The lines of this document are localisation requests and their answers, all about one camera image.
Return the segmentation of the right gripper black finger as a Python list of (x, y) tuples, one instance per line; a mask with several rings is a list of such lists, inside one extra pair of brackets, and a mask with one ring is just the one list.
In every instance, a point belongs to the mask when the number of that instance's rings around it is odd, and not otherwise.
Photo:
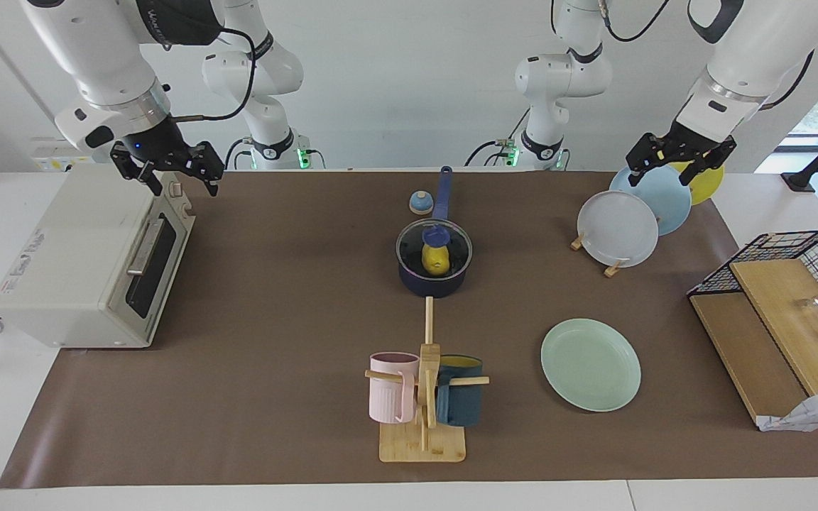
[(224, 171), (224, 160), (207, 141), (188, 146), (182, 152), (179, 172), (198, 179), (207, 188), (207, 193), (211, 197), (217, 197)]
[(155, 165), (150, 160), (147, 160), (143, 166), (137, 165), (130, 150), (121, 141), (115, 142), (111, 147), (110, 158), (121, 177), (146, 185), (155, 197), (162, 195), (163, 186), (159, 178), (155, 176)]

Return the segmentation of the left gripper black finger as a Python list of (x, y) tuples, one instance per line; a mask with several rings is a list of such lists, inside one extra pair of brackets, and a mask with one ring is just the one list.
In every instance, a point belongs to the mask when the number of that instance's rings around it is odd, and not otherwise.
[(687, 162), (684, 171), (680, 172), (679, 181), (684, 187), (688, 187), (695, 177), (698, 177), (702, 172), (721, 167), (731, 152), (736, 149), (736, 140), (724, 140), (715, 148), (704, 154), (696, 154), (694, 158)]
[(664, 142), (665, 140), (652, 133), (644, 133), (634, 147), (627, 152), (628, 182), (631, 187), (636, 187), (647, 172), (665, 164), (665, 156), (662, 151)]

